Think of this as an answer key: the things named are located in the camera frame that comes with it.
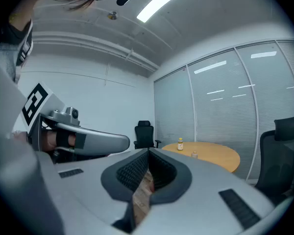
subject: floor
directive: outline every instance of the floor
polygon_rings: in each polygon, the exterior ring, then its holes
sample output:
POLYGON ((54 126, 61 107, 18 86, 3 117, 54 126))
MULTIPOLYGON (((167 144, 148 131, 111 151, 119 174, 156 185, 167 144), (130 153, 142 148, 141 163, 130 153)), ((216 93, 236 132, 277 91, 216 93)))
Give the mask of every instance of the floor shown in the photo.
POLYGON ((145 174, 142 182, 133 195, 134 216, 136 225, 139 225, 149 212, 149 196, 152 175, 149 171, 145 174))

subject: white wall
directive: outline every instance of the white wall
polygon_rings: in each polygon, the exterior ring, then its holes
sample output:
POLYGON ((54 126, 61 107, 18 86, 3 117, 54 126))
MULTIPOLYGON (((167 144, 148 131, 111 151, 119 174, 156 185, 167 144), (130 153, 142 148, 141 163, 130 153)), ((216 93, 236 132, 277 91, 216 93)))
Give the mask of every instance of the white wall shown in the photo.
POLYGON ((150 76, 150 79, 154 81, 209 53, 235 45, 272 38, 294 38, 294 29, 288 23, 263 22, 233 28, 212 37, 200 39, 196 44, 171 54, 162 63, 161 68, 150 76))
MULTIPOLYGON (((35 45, 18 87, 27 96, 43 81, 66 105, 79 110, 82 127, 126 135, 131 140, 129 149, 134 149, 138 121, 154 124, 153 94, 146 75, 143 68, 101 52, 35 45)), ((14 130, 25 130, 20 117, 14 130)))

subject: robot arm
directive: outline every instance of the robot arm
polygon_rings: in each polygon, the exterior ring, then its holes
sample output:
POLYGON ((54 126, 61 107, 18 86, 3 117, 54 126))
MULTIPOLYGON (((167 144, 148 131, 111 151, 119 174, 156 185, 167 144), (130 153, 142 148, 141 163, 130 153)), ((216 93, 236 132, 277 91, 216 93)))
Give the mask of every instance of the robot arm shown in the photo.
POLYGON ((43 122, 54 130, 66 130, 76 135, 75 147, 59 147, 78 155, 107 155, 129 148, 127 136, 82 128, 78 110, 66 105, 44 84, 38 83, 27 97, 22 120, 36 151, 42 151, 43 122))

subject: window blinds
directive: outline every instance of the window blinds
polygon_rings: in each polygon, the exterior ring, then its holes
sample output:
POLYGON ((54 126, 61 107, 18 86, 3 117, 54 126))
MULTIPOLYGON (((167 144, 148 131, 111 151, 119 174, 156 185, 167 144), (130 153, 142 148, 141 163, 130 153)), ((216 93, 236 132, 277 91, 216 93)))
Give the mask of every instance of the window blinds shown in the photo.
POLYGON ((156 139, 159 148, 183 141, 194 141, 194 112, 186 68, 154 83, 156 139))
MULTIPOLYGON (((260 139, 264 132, 275 129, 275 119, 294 117, 294 77, 285 57, 274 42, 237 50, 254 84, 260 139)), ((260 174, 259 139, 249 180, 257 180, 260 174)))
POLYGON ((245 179, 256 141, 256 113, 250 83, 235 51, 189 65, 197 120, 197 141, 222 144, 241 158, 235 174, 245 179))

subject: person's hair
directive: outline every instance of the person's hair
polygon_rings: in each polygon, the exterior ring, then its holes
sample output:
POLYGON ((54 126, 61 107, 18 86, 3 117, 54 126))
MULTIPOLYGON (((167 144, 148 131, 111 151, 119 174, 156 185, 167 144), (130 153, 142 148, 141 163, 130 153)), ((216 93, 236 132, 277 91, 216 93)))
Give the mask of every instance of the person's hair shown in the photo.
POLYGON ((78 9, 81 9, 81 8, 87 8, 95 0, 67 0, 67 1, 69 2, 69 4, 72 4, 72 3, 75 3, 75 2, 80 3, 79 5, 76 5, 76 6, 72 7, 72 8, 69 8, 69 10, 78 10, 78 9))

